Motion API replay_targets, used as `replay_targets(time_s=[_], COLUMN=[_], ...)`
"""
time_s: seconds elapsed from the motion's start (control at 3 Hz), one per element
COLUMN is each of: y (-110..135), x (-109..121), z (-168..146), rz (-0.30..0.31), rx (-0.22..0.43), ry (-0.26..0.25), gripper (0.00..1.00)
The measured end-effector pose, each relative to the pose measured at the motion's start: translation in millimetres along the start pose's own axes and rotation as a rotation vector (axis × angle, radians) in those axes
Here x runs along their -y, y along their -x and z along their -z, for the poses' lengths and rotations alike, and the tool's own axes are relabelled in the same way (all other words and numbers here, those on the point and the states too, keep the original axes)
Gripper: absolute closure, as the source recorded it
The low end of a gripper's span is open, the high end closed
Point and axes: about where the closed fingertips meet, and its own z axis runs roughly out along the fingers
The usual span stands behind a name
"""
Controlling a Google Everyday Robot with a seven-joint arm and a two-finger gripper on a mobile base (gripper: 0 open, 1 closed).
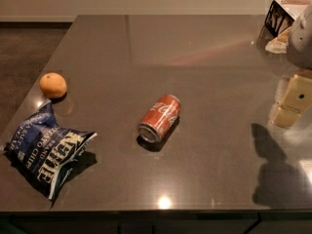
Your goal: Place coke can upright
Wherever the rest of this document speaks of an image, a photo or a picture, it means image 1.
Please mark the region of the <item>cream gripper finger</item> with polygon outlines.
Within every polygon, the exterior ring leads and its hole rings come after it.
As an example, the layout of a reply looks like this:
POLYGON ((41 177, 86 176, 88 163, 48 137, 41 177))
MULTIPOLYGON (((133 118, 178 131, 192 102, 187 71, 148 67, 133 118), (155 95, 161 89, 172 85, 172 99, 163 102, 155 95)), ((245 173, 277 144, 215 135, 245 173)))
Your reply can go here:
POLYGON ((295 74, 287 85, 281 105, 296 112, 305 112, 311 107, 312 79, 295 74))
POLYGON ((278 106, 272 114, 272 123, 280 128, 290 128, 298 119, 300 114, 278 106))

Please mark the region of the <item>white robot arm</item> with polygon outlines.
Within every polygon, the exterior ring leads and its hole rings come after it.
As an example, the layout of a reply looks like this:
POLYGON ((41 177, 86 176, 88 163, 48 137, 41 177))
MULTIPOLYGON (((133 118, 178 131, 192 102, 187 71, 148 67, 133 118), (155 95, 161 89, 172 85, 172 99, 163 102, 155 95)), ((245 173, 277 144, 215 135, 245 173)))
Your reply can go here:
POLYGON ((299 67, 291 77, 280 80, 270 121, 280 128, 290 128, 312 106, 312 5, 292 24, 288 60, 299 67))

